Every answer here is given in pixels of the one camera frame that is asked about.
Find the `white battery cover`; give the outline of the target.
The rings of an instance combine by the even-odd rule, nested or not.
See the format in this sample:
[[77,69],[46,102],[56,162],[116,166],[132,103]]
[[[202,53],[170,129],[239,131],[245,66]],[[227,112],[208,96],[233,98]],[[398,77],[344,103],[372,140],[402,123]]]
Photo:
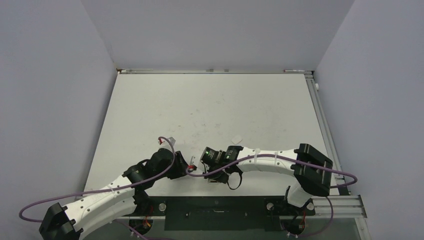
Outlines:
[[236,136],[234,136],[234,137],[231,139],[231,142],[232,142],[234,145],[238,145],[238,144],[240,144],[242,141],[243,141],[243,138],[242,138],[240,135],[236,135]]

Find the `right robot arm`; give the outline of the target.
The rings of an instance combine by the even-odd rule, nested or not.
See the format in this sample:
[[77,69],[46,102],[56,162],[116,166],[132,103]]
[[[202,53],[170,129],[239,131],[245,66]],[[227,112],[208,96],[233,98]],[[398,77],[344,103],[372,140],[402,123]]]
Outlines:
[[261,150],[230,145],[225,151],[206,147],[200,162],[207,166],[208,178],[228,183],[232,173],[278,173],[296,179],[283,199],[282,207],[289,214],[297,213],[313,197],[330,194],[333,161],[310,144],[301,143],[290,150]]

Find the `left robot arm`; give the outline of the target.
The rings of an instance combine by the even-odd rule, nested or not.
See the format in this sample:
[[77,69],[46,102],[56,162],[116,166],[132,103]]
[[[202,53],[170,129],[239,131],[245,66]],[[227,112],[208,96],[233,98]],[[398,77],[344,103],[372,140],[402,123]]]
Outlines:
[[146,190],[162,178],[173,180],[186,176],[188,166],[180,151],[172,153],[160,148],[100,190],[66,205],[50,206],[39,233],[44,240],[83,240],[119,217],[143,215],[150,205]]

